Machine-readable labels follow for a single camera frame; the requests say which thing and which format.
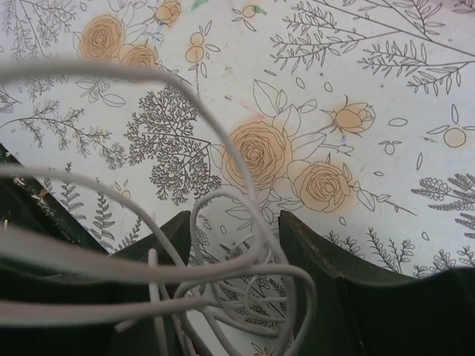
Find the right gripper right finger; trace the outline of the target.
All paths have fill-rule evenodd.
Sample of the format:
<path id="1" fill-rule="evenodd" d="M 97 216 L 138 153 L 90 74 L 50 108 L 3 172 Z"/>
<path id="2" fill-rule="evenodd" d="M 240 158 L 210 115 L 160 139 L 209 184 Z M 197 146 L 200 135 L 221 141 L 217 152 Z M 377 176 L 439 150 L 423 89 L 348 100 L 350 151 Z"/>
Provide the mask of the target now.
<path id="1" fill-rule="evenodd" d="M 472 268 L 417 280 L 345 251 L 289 211 L 278 224 L 289 263 L 309 273 L 318 294 L 301 355 L 474 353 Z"/>

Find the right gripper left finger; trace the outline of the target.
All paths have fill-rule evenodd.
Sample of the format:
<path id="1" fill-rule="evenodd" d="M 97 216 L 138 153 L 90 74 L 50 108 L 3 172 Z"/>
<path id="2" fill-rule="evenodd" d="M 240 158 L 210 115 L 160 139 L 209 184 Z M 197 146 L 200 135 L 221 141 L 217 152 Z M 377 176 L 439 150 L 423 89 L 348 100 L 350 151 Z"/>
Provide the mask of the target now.
<path id="1" fill-rule="evenodd" d="M 188 264 L 190 211 L 182 211 L 161 230 Z M 146 262 L 155 248 L 160 265 L 173 264 L 158 240 L 149 235 L 112 257 Z M 1 300 L 48 304 L 101 305 L 149 301 L 147 285 L 86 281 L 54 271 L 40 271 L 1 257 Z M 168 355 L 184 355 L 170 317 L 164 317 Z M 1 327 L 1 355 L 160 355 L 152 319 L 118 332 L 114 324 L 68 328 Z"/>

